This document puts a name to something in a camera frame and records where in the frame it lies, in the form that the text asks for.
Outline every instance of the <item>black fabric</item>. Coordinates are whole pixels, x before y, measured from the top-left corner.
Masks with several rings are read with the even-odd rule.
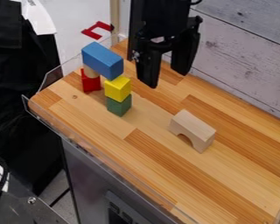
[[[0,47],[21,47],[21,5],[10,0],[0,1]]]
[[[45,74],[60,64],[57,48],[53,35],[37,36],[22,17],[19,36],[9,19],[0,23],[0,157],[39,194],[62,167],[60,139],[25,112],[21,95],[35,95]],[[13,40],[19,48],[6,44]]]
[[[46,72],[53,69],[35,43],[31,24],[23,19],[22,27],[21,49],[0,48],[0,156],[7,162],[26,147],[33,133],[28,122],[32,118],[24,111],[21,95],[34,95]]]

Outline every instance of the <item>blue block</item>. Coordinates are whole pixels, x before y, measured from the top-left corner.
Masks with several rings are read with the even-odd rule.
[[[123,73],[123,58],[93,42],[82,49],[83,63],[112,81]]]

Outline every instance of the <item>yellow block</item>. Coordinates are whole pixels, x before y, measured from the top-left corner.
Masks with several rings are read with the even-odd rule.
[[[105,80],[105,95],[117,102],[123,102],[130,95],[130,79],[122,75],[114,80]]]

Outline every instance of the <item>stacked blocks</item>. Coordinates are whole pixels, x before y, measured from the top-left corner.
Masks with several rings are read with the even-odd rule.
[[[126,112],[131,107],[131,94],[128,95],[127,98],[124,99],[123,102],[115,101],[112,98],[107,97],[107,108],[108,111],[112,112],[117,116],[124,116]]]
[[[108,80],[112,81],[123,73],[123,58],[96,42],[82,49],[82,57],[85,65]]]
[[[85,70],[83,68],[80,71],[84,92],[92,92],[102,89],[100,76],[96,78],[88,78],[85,75]]]
[[[130,79],[120,75],[114,80],[105,80],[105,95],[123,102],[130,95]]]
[[[92,89],[88,91],[100,90],[95,89],[95,87],[97,85],[101,87],[99,75],[101,74],[106,78],[105,95],[107,96],[108,111],[117,116],[123,116],[130,109],[132,103],[130,79],[121,75],[123,73],[123,58],[96,42],[82,49],[82,57],[84,91],[86,92],[88,89]]]

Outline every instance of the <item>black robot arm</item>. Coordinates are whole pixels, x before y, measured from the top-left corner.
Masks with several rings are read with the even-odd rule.
[[[171,68],[188,74],[198,50],[202,22],[201,17],[188,15],[190,6],[201,0],[195,3],[190,0],[132,1],[128,59],[136,61],[137,78],[156,88],[162,55],[170,51]],[[164,40],[155,43],[155,38]]]

